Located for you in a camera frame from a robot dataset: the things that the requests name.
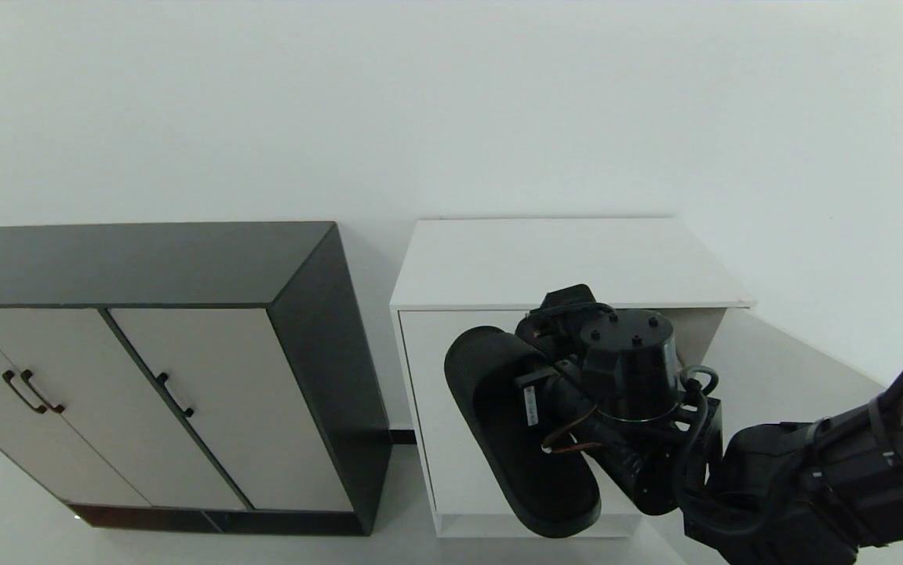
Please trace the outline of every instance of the black cabinet top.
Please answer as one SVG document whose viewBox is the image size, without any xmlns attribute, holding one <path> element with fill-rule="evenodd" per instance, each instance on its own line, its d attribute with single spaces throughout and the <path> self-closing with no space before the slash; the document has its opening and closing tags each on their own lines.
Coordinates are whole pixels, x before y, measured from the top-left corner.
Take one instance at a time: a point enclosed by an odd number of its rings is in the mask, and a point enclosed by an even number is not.
<svg viewBox="0 0 903 565">
<path fill-rule="evenodd" d="M 335 222 L 0 228 L 0 307 L 265 307 Z"/>
</svg>

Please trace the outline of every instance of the cabinet door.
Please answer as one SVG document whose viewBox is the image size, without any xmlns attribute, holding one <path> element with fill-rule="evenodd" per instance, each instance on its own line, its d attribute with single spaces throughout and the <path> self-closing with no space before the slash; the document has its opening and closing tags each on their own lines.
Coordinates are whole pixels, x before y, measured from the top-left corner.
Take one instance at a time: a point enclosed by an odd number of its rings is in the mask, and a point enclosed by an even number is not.
<svg viewBox="0 0 903 565">
<path fill-rule="evenodd" d="M 98 311 L 3 308 L 0 350 L 149 503 L 244 508 Z"/>
<path fill-rule="evenodd" d="M 474 326 L 513 332 L 524 312 L 399 312 L 419 416 L 418 441 L 438 514 L 512 514 L 490 465 L 458 411 L 444 377 L 444 356 L 456 337 Z M 603 515 L 638 514 L 622 490 L 591 459 L 601 487 Z"/>
<path fill-rule="evenodd" d="M 351 511 L 266 311 L 111 314 L 254 507 Z"/>
<path fill-rule="evenodd" d="M 15 369 L 0 352 L 0 450 L 25 469 L 54 497 L 88 505 L 138 505 L 144 500 L 60 415 L 38 414 L 40 403 L 18 376 L 4 382 L 3 373 Z"/>
</svg>

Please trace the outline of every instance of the cabinet base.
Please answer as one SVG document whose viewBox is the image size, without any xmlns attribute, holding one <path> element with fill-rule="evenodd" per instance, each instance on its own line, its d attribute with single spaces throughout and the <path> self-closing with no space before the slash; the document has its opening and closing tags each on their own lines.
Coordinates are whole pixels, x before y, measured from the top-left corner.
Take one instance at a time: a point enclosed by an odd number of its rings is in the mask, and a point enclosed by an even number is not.
<svg viewBox="0 0 903 565">
<path fill-rule="evenodd" d="M 67 505 L 90 526 L 122 530 L 278 536 L 366 536 L 353 512 L 229 512 Z"/>
</svg>

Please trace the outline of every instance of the baseboard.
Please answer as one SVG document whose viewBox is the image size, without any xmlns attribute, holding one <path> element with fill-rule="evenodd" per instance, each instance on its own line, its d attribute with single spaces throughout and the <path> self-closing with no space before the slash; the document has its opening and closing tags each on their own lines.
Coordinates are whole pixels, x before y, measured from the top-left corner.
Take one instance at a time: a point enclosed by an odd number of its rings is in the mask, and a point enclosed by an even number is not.
<svg viewBox="0 0 903 565">
<path fill-rule="evenodd" d="M 412 429 L 390 429 L 393 446 L 416 446 L 416 432 Z"/>
</svg>

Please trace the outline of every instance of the black cabinet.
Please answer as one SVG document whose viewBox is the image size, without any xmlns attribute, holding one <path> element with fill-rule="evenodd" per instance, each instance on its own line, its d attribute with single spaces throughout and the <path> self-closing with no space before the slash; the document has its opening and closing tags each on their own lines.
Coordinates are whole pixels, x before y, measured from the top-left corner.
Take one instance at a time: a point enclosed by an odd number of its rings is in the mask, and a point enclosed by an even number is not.
<svg viewBox="0 0 903 565">
<path fill-rule="evenodd" d="M 390 443 L 339 229 L 0 228 L 0 450 L 96 526 L 368 534 Z"/>
</svg>

